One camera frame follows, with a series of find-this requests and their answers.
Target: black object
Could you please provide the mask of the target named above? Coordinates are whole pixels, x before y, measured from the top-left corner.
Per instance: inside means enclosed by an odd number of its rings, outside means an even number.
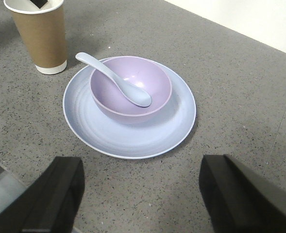
[[[200,191],[217,233],[286,233],[286,192],[228,155],[203,156]]]
[[[48,0],[31,0],[31,2],[34,3],[40,9],[48,2]]]
[[[83,193],[81,159],[56,157],[0,214],[0,233],[70,233]]]

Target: table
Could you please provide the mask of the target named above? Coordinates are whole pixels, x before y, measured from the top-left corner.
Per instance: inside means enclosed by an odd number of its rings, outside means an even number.
[[[39,73],[0,2],[0,165],[30,185],[55,156],[80,156],[82,232],[213,232],[199,187],[202,155],[231,154],[286,190],[286,54],[163,0],[66,1],[68,66]],[[62,97],[98,59],[136,55],[176,71],[197,104],[195,126],[175,149],[121,160],[81,142]]]

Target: bowl rim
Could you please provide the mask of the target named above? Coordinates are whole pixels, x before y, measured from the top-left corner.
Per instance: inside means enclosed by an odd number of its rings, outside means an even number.
[[[159,111],[160,109],[162,109],[162,108],[167,104],[167,102],[170,100],[171,95],[172,95],[173,87],[172,87],[172,82],[171,82],[171,79],[170,79],[169,75],[168,75],[156,62],[154,62],[154,61],[152,61],[152,60],[149,60],[149,59],[147,59],[147,58],[138,57],[138,56],[128,56],[128,55],[127,55],[127,56],[115,56],[115,57],[107,58],[106,60],[105,60],[105,58],[104,58],[104,59],[101,59],[101,62],[103,62],[103,63],[105,64],[105,62],[108,62],[108,61],[110,61],[110,60],[114,60],[114,59],[117,59],[117,58],[126,58],[126,57],[139,58],[139,59],[141,59],[141,60],[145,60],[145,61],[147,61],[147,62],[149,62],[149,63],[154,64],[154,65],[157,66],[160,70],[162,70],[162,72],[165,74],[166,78],[168,79],[168,82],[169,82],[169,85],[170,85],[170,92],[169,92],[169,95],[168,95],[168,98],[166,99],[166,101],[165,101],[161,106],[159,106],[158,108],[154,109],[154,110],[151,111],[151,112],[147,112],[147,113],[141,113],[141,114],[126,114],[126,113],[121,113],[121,112],[117,112],[117,111],[115,111],[115,110],[112,110],[112,109],[106,107],[104,104],[102,104],[102,103],[95,97],[95,95],[94,95],[94,93],[93,93],[93,91],[92,91],[91,80],[92,80],[92,76],[93,76],[94,72],[96,71],[96,69],[94,69],[94,70],[92,71],[92,73],[90,74],[90,76],[89,76],[89,87],[90,87],[91,95],[92,95],[93,99],[95,100],[95,102],[96,102],[98,105],[100,105],[100,106],[101,106],[102,108],[104,108],[105,110],[107,110],[107,111],[109,111],[109,112],[111,112],[111,113],[117,114],[117,115],[119,115],[119,116],[123,116],[123,117],[125,117],[125,116],[126,116],[126,117],[143,117],[143,116],[148,116],[148,115],[151,115],[151,114],[153,114],[153,113]]]

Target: white wall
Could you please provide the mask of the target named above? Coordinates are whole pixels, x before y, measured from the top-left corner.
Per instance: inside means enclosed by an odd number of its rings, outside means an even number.
[[[286,53],[286,0],[166,0]]]

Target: plate rim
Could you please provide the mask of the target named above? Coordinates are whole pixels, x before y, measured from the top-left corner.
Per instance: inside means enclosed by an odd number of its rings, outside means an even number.
[[[113,57],[108,57],[108,58],[103,58],[103,59],[100,59],[100,61],[104,61],[104,60],[107,60],[107,59],[110,59],[110,58],[113,58]],[[156,62],[156,61],[153,61],[153,60],[150,60],[156,64],[158,64],[161,68],[162,67],[165,67],[167,68],[168,70],[170,70],[172,73],[174,73],[177,77],[180,78],[180,80],[184,83],[184,85],[188,88],[189,92],[191,93],[191,97],[192,97],[192,103],[194,105],[194,116],[193,116],[193,119],[192,119],[192,122],[191,122],[191,125],[188,129],[188,131],[185,133],[185,135],[177,142],[175,143],[173,146],[167,148],[166,150],[163,150],[161,152],[158,152],[158,153],[154,153],[154,154],[149,154],[149,155],[143,155],[143,156],[135,156],[135,157],[131,157],[131,156],[122,156],[122,155],[118,155],[118,154],[112,154],[112,153],[109,153],[109,152],[106,152],[106,151],[103,151],[93,145],[91,145],[90,143],[86,142],[78,133],[76,133],[76,131],[73,129],[71,123],[69,122],[68,120],[68,117],[67,117],[67,114],[66,114],[66,111],[65,111],[65,96],[66,96],[66,93],[67,93],[67,90],[68,88],[70,87],[70,84],[72,83],[72,81],[75,79],[76,76],[79,75],[79,73],[81,73],[83,70],[87,69],[88,67],[90,66],[85,66],[83,68],[81,68],[77,73],[75,73],[75,75],[70,79],[70,81],[68,82],[66,88],[65,88],[65,91],[64,91],[64,94],[63,94],[63,114],[65,116],[65,120],[68,124],[68,126],[70,127],[70,129],[74,132],[74,134],[82,141],[84,142],[87,146],[91,147],[92,149],[102,153],[102,154],[105,154],[105,155],[108,155],[108,156],[111,156],[111,157],[115,157],[115,158],[119,158],[119,159],[125,159],[125,160],[138,160],[138,159],[148,159],[148,158],[153,158],[153,157],[156,157],[156,156],[159,156],[161,154],[164,154],[170,150],[172,150],[173,148],[177,147],[179,144],[181,144],[185,139],[186,137],[190,134],[191,130],[193,129],[193,126],[195,124],[195,120],[196,120],[196,115],[197,115],[197,106],[196,106],[196,101],[195,101],[195,98],[194,98],[194,95],[191,91],[191,89],[189,88],[189,86],[187,85],[187,83],[182,79],[182,77],[180,75],[178,75],[174,70],[170,69],[169,67],[159,63],[159,62]]]

